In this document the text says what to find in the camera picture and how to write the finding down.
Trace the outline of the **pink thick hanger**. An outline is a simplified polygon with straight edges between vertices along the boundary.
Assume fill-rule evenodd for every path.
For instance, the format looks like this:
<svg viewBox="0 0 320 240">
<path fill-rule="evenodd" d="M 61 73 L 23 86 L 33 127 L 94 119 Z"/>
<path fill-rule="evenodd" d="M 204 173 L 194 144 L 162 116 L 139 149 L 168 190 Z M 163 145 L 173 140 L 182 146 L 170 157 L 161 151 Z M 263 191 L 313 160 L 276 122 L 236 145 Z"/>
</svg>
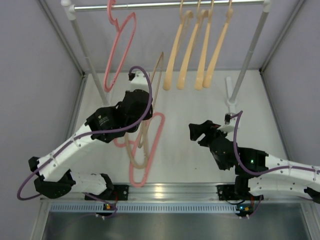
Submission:
<svg viewBox="0 0 320 240">
<path fill-rule="evenodd" d="M 116 30 L 116 35 L 115 35 L 115 38 L 113 40 L 113 43 L 112 43 L 112 47 L 111 47 L 111 50 L 110 50 L 110 53 L 109 53 L 109 57 L 108 57 L 108 61 L 107 61 L 107 64 L 106 64 L 106 68 L 105 68 L 105 72 L 104 72 L 104 78 L 103 78 L 103 89 L 106 93 L 109 93 L 111 92 L 111 90 L 113 89 L 117 79 L 118 79 L 118 76 L 123 68 L 123 65 L 125 63 L 125 60 L 126 60 L 126 57 L 128 55 L 128 52 L 129 52 L 129 49 L 132 45 L 132 41 L 133 41 L 133 38 L 135 36 L 135 33 L 136 33 L 136 29 L 137 29 L 137 16 L 136 16 L 136 13 L 135 12 L 131 12 L 129 15 L 127 15 L 127 17 L 124 19 L 124 21 L 122 22 L 122 24 L 119 24 L 119 21 L 117 18 L 114 18 L 113 17 L 113 14 L 112 14 L 112 8 L 113 6 L 116 4 L 116 1 L 115 0 L 108 0 L 107 1 L 107 16 L 108 16 L 108 20 L 109 20 L 109 23 L 115 27 L 115 30 Z M 118 44 L 120 42 L 120 39 L 121 39 L 121 36 L 122 36 L 122 33 L 123 31 L 125 30 L 127 24 L 130 22 L 130 21 L 133 21 L 133 27 L 132 27 L 132 31 L 131 31 L 131 34 L 129 36 L 129 39 L 128 39 L 128 43 L 127 43 L 127 46 L 123 52 L 123 55 L 120 59 L 120 62 L 118 64 L 118 67 L 115 71 L 115 74 L 114 74 L 114 77 L 112 79 L 112 81 L 109 83 L 109 74 L 111 72 L 111 66 L 112 66 L 112 63 L 113 63 L 113 59 L 115 57 L 115 54 L 116 54 L 116 50 L 117 50 L 117 47 L 118 47 Z"/>
<path fill-rule="evenodd" d="M 166 119 L 165 115 L 161 112 L 154 113 L 151 120 L 144 121 L 141 124 L 140 130 L 138 132 L 136 139 L 129 140 L 130 148 L 133 150 L 133 154 L 135 157 L 137 148 L 143 148 L 142 147 L 143 136 L 147 135 L 147 137 L 148 137 L 148 129 L 149 129 L 150 123 L 155 117 L 160 117 L 160 123 L 159 123 L 158 129 L 157 129 L 151 150 L 149 150 L 149 159 L 148 159 L 147 166 L 143 169 L 140 169 L 140 170 L 144 170 L 144 174 L 143 174 L 141 182 L 135 182 L 134 169 L 137 169 L 137 168 L 135 168 L 131 164 L 131 162 L 129 163 L 129 181 L 130 181 L 130 184 L 135 188 L 142 188 L 147 182 L 149 171 L 151 169 L 151 166 L 152 166 L 155 154 L 156 154 L 157 146 L 158 146 L 161 134 L 162 134 L 163 127 L 164 127 L 164 123 L 165 123 L 165 119 Z M 117 138 L 115 140 L 113 140 L 113 143 L 118 148 L 124 148 L 124 147 L 126 148 L 125 142 L 119 143 Z"/>
</svg>

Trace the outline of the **cream hanger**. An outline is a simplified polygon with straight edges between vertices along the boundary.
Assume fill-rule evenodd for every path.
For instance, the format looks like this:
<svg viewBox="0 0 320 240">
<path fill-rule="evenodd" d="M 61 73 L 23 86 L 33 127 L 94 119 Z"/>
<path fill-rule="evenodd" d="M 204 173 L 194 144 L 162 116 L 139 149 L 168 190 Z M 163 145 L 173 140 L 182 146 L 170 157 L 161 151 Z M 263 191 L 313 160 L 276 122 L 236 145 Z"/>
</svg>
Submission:
<svg viewBox="0 0 320 240">
<path fill-rule="evenodd" d="M 211 3 L 210 9 L 205 10 L 204 13 L 202 14 L 203 15 L 202 20 L 207 19 L 207 25 L 206 25 L 206 29 L 205 29 L 205 35 L 204 35 L 201 55 L 200 55 L 200 59 L 199 59 L 199 64 L 198 64 L 198 68 L 197 68 L 195 85 L 194 85 L 194 88 L 197 91 L 200 91 L 203 88 L 205 64 L 206 64 L 208 44 L 209 44 L 209 38 L 210 38 L 214 1 L 211 0 L 210 3 Z"/>
<path fill-rule="evenodd" d="M 219 59 L 219 55 L 220 55 L 220 52 L 221 52 L 221 49 L 222 49 L 222 46 L 223 46 L 227 31 L 228 31 L 228 28 L 229 28 L 230 21 L 231 21 L 231 19 L 233 17 L 234 10 L 233 10 L 232 4 L 233 4 L 233 0 L 229 0 L 228 1 L 228 9 L 227 9 L 227 12 L 226 12 L 226 15 L 225 15 L 225 17 L 226 17 L 225 23 L 224 23 L 224 25 L 222 27 L 222 30 L 221 30 L 221 33 L 219 35 L 215 50 L 213 52 L 212 58 L 210 60 L 210 63 L 208 65 L 208 68 L 207 68 L 207 71 L 206 71 L 206 75 L 204 77 L 204 81 L 202 83 L 202 86 L 204 88 L 206 88 L 206 89 L 209 88 L 211 86 L 211 84 L 212 84 L 212 79 L 213 79 L 213 75 L 214 75 L 214 72 L 215 72 L 215 69 L 216 69 L 216 64 L 217 64 L 218 59 Z"/>
<path fill-rule="evenodd" d="M 172 75 L 174 71 L 176 57 L 180 49 L 180 46 L 183 43 L 186 33 L 188 31 L 190 20 L 194 18 L 194 14 L 191 10 L 187 10 L 183 12 L 183 4 L 184 4 L 184 0 L 181 0 L 179 5 L 180 23 L 179 23 L 179 27 L 177 29 L 175 39 L 172 45 L 172 49 L 168 59 L 168 64 L 167 64 L 166 73 L 164 77 L 164 82 L 162 86 L 162 88 L 165 91 L 169 91 L 172 87 Z"/>
<path fill-rule="evenodd" d="M 189 43 L 182 61 L 182 65 L 180 68 L 180 73 L 178 77 L 178 82 L 177 82 L 177 89 L 183 90 L 185 87 L 185 81 L 186 81 L 186 76 L 187 76 L 187 71 L 188 71 L 188 66 L 189 66 L 189 61 L 192 56 L 194 47 L 197 43 L 198 36 L 200 34 L 204 18 L 208 16 L 208 11 L 207 10 L 202 10 L 200 11 L 200 4 L 201 1 L 199 0 L 197 2 L 197 9 L 196 9 L 196 23 L 193 28 L 191 37 L 189 39 Z"/>
</svg>

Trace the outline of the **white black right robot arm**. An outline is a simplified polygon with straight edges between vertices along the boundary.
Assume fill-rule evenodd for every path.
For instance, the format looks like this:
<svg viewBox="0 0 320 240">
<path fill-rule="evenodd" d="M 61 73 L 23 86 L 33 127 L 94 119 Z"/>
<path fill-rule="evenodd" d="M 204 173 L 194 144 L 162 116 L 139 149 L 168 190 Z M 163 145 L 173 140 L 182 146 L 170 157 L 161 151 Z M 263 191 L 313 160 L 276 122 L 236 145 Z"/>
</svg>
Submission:
<svg viewBox="0 0 320 240">
<path fill-rule="evenodd" d="M 227 138 L 236 130 L 237 119 L 224 125 L 207 120 L 202 124 L 189 124 L 192 141 L 209 148 L 218 168 L 234 169 L 236 178 L 232 192 L 243 199 L 248 195 L 295 196 L 320 202 L 320 168 L 275 157 L 265 151 L 239 147 Z"/>
</svg>

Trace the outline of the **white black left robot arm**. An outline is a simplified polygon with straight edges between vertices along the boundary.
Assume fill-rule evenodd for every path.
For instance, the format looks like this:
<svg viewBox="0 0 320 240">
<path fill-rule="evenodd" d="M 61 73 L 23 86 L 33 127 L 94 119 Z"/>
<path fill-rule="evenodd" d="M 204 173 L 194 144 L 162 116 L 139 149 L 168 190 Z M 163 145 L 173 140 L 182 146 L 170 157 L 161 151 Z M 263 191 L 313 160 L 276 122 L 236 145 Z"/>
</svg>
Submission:
<svg viewBox="0 0 320 240">
<path fill-rule="evenodd" d="M 57 149 L 44 157 L 30 158 L 29 168 L 37 176 L 35 190 L 49 199 L 68 193 L 86 193 L 87 200 L 108 200 L 115 187 L 107 174 L 75 172 L 72 165 L 97 147 L 137 131 L 141 121 L 152 117 L 151 103 L 152 97 L 145 90 L 126 91 L 122 101 L 115 106 L 98 108 Z"/>
</svg>

